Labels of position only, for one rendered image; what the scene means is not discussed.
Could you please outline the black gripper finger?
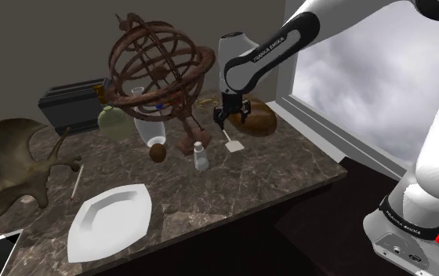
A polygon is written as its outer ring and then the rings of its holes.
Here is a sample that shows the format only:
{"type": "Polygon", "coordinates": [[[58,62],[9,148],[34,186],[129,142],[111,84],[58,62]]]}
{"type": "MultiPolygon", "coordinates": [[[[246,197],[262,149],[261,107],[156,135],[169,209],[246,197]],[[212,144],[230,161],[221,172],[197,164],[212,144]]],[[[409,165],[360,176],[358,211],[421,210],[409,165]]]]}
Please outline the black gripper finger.
{"type": "Polygon", "coordinates": [[[240,104],[241,123],[245,123],[246,118],[251,114],[250,100],[243,100],[240,104]]]}
{"type": "Polygon", "coordinates": [[[228,116],[229,112],[226,111],[224,107],[214,107],[213,120],[221,130],[224,130],[224,122],[227,120],[228,116]]]}

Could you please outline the brown bread loaf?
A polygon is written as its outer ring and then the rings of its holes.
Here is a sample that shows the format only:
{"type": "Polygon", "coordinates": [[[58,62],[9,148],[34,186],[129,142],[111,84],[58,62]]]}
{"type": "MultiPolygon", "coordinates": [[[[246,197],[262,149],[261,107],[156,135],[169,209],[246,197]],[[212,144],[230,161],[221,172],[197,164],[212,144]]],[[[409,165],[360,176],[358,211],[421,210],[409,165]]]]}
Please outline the brown bread loaf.
{"type": "Polygon", "coordinates": [[[245,98],[250,101],[251,113],[241,122],[240,114],[231,114],[227,120],[235,129],[245,135],[254,137],[265,137],[273,134],[278,126],[274,111],[262,100],[247,95],[245,98]]]}

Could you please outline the white spatula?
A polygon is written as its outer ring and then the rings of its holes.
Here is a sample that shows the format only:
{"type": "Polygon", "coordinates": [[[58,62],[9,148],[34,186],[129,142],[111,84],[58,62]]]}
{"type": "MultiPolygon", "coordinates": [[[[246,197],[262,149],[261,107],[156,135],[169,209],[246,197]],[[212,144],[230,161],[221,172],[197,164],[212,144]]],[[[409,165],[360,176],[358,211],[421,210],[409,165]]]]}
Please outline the white spatula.
{"type": "Polygon", "coordinates": [[[232,140],[230,136],[227,134],[227,131],[223,130],[224,136],[227,138],[227,142],[225,143],[225,147],[231,153],[244,150],[245,147],[238,140],[232,140]]]}

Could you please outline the white salt shaker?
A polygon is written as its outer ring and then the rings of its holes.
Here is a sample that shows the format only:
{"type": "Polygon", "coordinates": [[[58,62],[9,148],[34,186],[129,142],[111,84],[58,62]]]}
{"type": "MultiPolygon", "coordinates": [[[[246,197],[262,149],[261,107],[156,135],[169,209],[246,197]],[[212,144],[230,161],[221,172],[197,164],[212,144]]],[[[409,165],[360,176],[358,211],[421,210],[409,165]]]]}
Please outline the white salt shaker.
{"type": "Polygon", "coordinates": [[[194,166],[198,171],[204,171],[209,167],[207,153],[201,141],[194,143],[194,166]]]}

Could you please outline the white tall vase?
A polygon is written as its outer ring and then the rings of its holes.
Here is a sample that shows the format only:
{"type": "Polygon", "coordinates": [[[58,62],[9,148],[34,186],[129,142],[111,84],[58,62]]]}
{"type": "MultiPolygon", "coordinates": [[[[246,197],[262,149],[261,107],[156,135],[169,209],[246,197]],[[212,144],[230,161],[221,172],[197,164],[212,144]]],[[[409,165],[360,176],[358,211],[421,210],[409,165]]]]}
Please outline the white tall vase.
{"type": "Polygon", "coordinates": [[[161,145],[165,144],[166,135],[163,122],[149,122],[135,118],[134,124],[142,141],[148,147],[152,147],[157,143],[161,145]]]}

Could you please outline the brown egg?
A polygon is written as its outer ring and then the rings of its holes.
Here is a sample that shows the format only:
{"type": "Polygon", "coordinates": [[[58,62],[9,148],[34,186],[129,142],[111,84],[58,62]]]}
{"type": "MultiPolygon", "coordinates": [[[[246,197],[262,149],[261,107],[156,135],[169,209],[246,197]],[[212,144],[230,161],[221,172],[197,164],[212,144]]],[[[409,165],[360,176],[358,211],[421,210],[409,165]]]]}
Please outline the brown egg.
{"type": "Polygon", "coordinates": [[[166,148],[161,143],[155,143],[150,147],[149,156],[155,163],[161,163],[166,158],[166,148]]]}

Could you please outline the rusty brown armillary sphere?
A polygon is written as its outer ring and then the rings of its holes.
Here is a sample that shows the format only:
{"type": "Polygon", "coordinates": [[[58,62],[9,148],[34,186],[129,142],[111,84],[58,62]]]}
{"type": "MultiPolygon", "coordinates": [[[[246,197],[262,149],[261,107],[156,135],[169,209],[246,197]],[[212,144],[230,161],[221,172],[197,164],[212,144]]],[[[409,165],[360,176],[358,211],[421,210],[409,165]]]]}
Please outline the rusty brown armillary sphere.
{"type": "Polygon", "coordinates": [[[108,57],[111,84],[104,98],[127,115],[145,122],[178,119],[186,136],[176,146],[185,155],[194,144],[207,147],[212,139],[200,123],[193,128],[192,107],[205,74],[216,62],[207,46],[195,45],[189,36],[165,21],[145,21],[135,13],[118,18],[124,34],[108,57]]]}

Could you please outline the green round vase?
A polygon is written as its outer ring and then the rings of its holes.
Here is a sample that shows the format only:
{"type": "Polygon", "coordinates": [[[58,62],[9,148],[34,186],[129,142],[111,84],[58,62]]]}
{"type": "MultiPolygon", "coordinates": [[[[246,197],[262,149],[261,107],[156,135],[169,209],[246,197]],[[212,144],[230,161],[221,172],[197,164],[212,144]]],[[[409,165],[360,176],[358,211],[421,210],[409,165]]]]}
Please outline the green round vase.
{"type": "Polygon", "coordinates": [[[105,106],[98,116],[102,134],[112,140],[123,140],[132,135],[133,122],[120,108],[105,106]]]}

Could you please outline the black toaster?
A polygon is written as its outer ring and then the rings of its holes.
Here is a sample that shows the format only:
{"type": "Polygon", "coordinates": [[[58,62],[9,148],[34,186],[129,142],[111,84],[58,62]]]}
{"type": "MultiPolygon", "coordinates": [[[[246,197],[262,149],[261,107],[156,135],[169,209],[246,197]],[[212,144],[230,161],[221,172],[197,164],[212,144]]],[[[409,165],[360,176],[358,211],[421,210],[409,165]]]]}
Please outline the black toaster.
{"type": "Polygon", "coordinates": [[[108,87],[109,78],[98,78],[84,82],[53,86],[39,99],[38,107],[62,136],[70,127],[69,136],[98,129],[98,116],[103,110],[95,85],[108,87]]]}

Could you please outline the white pointed oval plate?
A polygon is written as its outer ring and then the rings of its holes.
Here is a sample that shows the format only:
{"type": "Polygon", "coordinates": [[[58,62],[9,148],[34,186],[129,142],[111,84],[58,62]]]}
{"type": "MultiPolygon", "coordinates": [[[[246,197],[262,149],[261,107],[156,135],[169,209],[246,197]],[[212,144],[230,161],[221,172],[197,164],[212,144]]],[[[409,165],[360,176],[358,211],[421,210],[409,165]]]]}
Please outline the white pointed oval plate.
{"type": "Polygon", "coordinates": [[[70,263],[101,260],[146,236],[151,196],[142,183],[112,188],[82,203],[67,236],[70,263]]]}

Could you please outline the white pencil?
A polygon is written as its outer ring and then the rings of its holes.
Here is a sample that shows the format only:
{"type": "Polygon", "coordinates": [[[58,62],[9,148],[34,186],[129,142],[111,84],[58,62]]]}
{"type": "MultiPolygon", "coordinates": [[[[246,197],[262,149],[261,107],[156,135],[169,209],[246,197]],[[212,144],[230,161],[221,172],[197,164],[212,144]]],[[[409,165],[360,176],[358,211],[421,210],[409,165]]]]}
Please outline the white pencil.
{"type": "Polygon", "coordinates": [[[79,169],[79,171],[78,171],[78,177],[77,177],[77,179],[76,179],[76,181],[75,181],[74,188],[73,188],[73,191],[72,191],[72,193],[71,193],[71,197],[70,197],[70,200],[71,200],[71,201],[74,200],[74,197],[75,197],[76,191],[77,191],[77,189],[78,189],[78,185],[79,185],[80,180],[81,180],[81,178],[82,178],[82,173],[83,173],[84,168],[85,168],[85,164],[82,164],[81,167],[80,167],[80,169],[79,169]]]}

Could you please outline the olive antler sculpture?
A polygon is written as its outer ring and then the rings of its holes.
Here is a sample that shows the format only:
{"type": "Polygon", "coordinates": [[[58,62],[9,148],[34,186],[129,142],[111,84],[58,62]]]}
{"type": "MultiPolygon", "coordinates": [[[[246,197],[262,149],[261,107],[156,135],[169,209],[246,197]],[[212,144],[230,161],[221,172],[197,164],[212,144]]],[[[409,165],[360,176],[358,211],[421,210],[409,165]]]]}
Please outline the olive antler sculpture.
{"type": "Polygon", "coordinates": [[[49,204],[46,183],[54,165],[67,165],[74,172],[80,169],[81,156],[58,158],[66,135],[59,138],[47,159],[33,159],[30,139],[45,127],[45,124],[29,118],[0,121],[0,218],[25,195],[35,199],[39,208],[46,208],[49,204]]]}

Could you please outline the window with grey frame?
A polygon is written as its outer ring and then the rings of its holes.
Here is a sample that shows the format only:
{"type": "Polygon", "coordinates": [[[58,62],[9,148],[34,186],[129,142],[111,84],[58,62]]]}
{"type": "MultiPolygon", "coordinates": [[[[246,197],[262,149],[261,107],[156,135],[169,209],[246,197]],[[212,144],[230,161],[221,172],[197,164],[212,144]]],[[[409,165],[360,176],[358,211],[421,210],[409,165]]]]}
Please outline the window with grey frame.
{"type": "Polygon", "coordinates": [[[439,108],[438,21],[394,2],[289,64],[279,104],[414,164],[439,108]]]}

